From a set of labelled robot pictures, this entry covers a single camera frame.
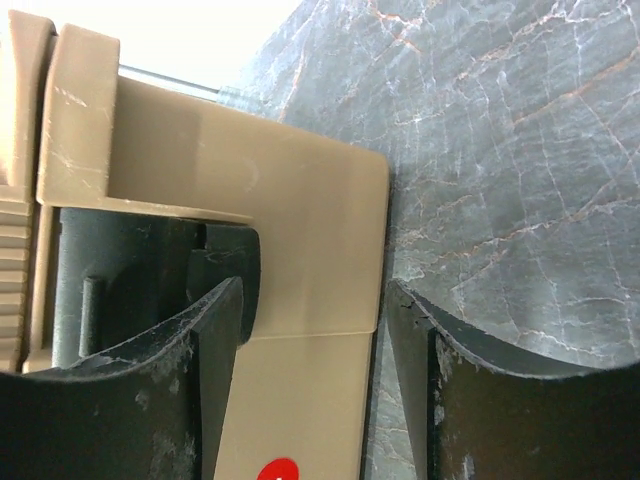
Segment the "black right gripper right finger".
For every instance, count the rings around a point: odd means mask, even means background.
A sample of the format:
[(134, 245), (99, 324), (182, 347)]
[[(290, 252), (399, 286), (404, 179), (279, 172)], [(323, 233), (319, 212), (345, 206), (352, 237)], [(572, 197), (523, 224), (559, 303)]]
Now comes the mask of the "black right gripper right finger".
[(639, 367), (584, 367), (469, 325), (401, 281), (385, 309), (421, 479), (635, 479)]

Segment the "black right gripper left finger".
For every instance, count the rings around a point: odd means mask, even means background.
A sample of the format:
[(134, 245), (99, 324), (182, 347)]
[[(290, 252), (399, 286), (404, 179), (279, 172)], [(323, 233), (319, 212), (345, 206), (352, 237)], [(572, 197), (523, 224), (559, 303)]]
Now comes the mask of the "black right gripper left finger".
[(212, 478), (242, 308), (242, 282), (228, 278), (68, 368), (3, 374), (2, 477)]

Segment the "tan plastic tool box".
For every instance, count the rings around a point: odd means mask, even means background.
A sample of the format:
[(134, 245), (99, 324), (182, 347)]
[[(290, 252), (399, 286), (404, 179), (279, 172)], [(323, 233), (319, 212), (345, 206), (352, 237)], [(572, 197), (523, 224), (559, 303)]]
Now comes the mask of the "tan plastic tool box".
[(1, 377), (68, 368), (236, 277), (210, 479), (358, 478), (386, 159), (123, 77), (115, 38), (1, 24)]

